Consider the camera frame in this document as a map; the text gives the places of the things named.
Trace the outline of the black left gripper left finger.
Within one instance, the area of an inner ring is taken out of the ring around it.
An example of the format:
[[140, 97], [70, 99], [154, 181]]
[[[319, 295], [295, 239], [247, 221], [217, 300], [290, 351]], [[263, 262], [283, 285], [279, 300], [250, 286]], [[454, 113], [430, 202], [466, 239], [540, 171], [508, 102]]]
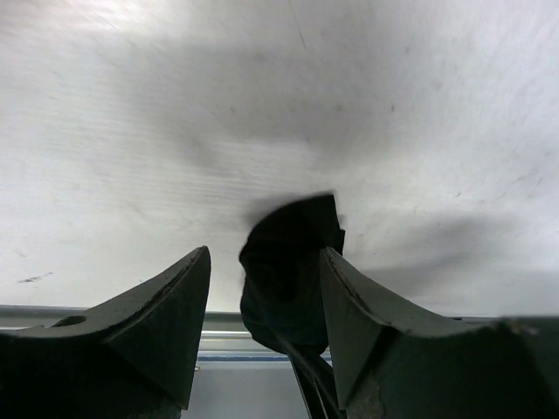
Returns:
[[4, 418], [177, 418], [188, 408], [210, 286], [193, 250], [52, 326], [1, 335]]

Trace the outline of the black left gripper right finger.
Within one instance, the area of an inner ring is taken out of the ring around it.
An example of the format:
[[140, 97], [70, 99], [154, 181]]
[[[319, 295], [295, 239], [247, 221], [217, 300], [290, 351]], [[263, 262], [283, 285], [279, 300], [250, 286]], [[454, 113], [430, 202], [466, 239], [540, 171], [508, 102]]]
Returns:
[[555, 317], [453, 319], [321, 253], [338, 401], [351, 418], [555, 418]]

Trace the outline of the black underwear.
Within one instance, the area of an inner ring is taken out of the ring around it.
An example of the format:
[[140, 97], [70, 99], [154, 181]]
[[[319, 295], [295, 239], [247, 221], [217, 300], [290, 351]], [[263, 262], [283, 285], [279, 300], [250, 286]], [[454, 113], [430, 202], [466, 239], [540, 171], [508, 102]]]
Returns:
[[238, 256], [245, 271], [240, 312], [260, 345], [283, 354], [289, 342], [324, 353], [320, 254], [342, 252], [344, 238], [331, 193], [288, 203], [255, 224]]

